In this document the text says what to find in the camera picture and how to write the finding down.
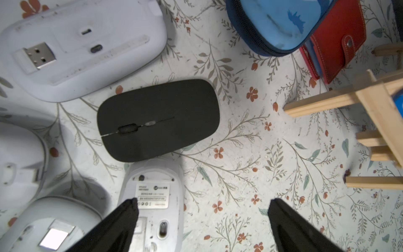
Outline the wooden easel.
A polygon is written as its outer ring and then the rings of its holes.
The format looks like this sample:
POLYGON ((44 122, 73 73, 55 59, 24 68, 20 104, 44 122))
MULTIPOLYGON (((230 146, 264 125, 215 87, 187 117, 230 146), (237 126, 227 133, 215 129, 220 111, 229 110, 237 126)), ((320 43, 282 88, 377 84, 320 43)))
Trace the wooden easel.
POLYGON ((403 167, 403 44, 384 44, 372 51, 376 57, 396 56, 397 69, 376 77, 372 70, 360 72, 347 87, 288 103, 284 112, 292 118, 359 104, 360 115, 370 126, 362 125, 355 134, 358 143, 369 149, 371 162, 390 161, 403 167))

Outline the white mouse with usb dongle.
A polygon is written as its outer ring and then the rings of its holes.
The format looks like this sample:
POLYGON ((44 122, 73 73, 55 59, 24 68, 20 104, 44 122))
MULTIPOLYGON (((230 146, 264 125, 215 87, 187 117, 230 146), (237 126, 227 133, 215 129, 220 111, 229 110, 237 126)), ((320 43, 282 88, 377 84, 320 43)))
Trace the white mouse with usb dongle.
POLYGON ((74 100, 142 68, 165 48, 157 1, 22 1, 24 17, 1 32, 1 62, 31 96, 74 100))

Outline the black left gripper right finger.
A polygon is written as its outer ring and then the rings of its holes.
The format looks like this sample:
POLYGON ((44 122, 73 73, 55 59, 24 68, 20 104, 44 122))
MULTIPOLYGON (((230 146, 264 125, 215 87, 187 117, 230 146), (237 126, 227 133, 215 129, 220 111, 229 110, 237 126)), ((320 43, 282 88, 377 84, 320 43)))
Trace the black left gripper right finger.
POLYGON ((277 250, 280 252, 341 251, 280 198, 271 200, 268 217, 277 250))

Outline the red wallet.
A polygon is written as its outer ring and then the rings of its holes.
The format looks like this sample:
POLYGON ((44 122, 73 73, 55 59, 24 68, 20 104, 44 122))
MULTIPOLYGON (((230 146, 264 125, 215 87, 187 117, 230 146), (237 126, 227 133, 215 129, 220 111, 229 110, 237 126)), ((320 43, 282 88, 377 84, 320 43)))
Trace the red wallet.
POLYGON ((300 47, 313 80, 330 84, 355 57, 366 41, 366 27, 360 1, 336 1, 328 14, 300 47))

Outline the blue pencil case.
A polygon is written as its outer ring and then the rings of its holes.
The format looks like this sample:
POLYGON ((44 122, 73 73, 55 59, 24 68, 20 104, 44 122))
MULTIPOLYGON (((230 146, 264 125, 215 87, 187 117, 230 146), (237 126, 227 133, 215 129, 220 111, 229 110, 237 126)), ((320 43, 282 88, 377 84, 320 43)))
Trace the blue pencil case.
POLYGON ((335 5, 330 0, 226 1, 229 20, 256 54, 283 57, 299 49, 335 5))

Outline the black mouse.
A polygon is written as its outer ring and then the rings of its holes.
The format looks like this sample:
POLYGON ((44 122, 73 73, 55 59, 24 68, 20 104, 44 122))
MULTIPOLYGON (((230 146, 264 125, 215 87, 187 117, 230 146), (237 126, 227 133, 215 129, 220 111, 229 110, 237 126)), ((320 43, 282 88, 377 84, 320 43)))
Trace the black mouse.
POLYGON ((98 109, 97 125, 108 153, 120 162, 139 162, 197 143, 220 123, 215 89, 189 79, 113 96, 98 109))

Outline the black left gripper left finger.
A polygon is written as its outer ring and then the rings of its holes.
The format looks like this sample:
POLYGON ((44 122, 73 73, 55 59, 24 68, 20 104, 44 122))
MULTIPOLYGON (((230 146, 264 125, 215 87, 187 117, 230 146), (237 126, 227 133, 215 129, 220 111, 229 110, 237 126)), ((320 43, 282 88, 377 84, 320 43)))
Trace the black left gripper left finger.
POLYGON ((138 218, 137 199, 126 199, 67 252, 127 252, 138 218))

